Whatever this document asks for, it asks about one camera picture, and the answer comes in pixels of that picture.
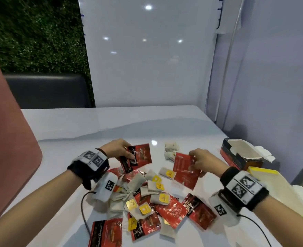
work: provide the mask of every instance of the green plant wall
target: green plant wall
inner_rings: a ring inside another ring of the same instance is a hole
[[[80,73],[93,91],[78,0],[0,0],[3,73]]]

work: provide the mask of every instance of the purple-gray wall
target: purple-gray wall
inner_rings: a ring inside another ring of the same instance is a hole
[[[291,182],[303,168],[303,0],[245,0],[217,125],[268,149]],[[218,35],[206,113],[212,120],[231,34]]]

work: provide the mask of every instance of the hand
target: hand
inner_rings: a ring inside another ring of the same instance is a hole
[[[120,161],[120,156],[135,159],[135,156],[126,150],[126,147],[128,146],[130,146],[130,143],[126,142],[124,139],[117,139],[103,145],[100,149],[107,154],[108,158],[116,158],[118,161]]]
[[[190,151],[189,155],[195,157],[195,163],[189,167],[189,170],[201,170],[200,178],[207,172],[221,177],[225,170],[229,168],[225,162],[214,156],[208,150],[198,148]]]

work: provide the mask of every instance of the whiteboard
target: whiteboard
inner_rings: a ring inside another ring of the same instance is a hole
[[[79,0],[96,107],[204,111],[219,0]]]

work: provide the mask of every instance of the qr code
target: qr code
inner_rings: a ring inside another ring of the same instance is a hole
[[[92,159],[96,154],[94,152],[91,152],[91,151],[87,151],[87,153],[85,153],[83,155],[84,158],[87,158],[87,159]]]
[[[99,167],[103,163],[103,159],[100,156],[96,156],[94,160],[92,160],[92,163]]]
[[[222,207],[221,204],[218,204],[217,206],[214,207],[215,210],[217,211],[217,213],[219,214],[219,216],[225,215],[227,214],[227,212],[225,211],[225,209]]]
[[[113,187],[114,187],[115,183],[112,182],[111,180],[108,180],[108,183],[106,184],[106,189],[109,190],[109,191],[112,191],[113,190]]]
[[[252,186],[254,186],[255,185],[255,181],[254,180],[252,180],[250,177],[248,177],[248,176],[244,176],[241,180],[240,180],[240,182],[246,187],[246,188],[248,188],[248,189],[250,189]]]
[[[247,193],[247,190],[245,190],[240,184],[237,184],[232,188],[232,193],[241,199]]]

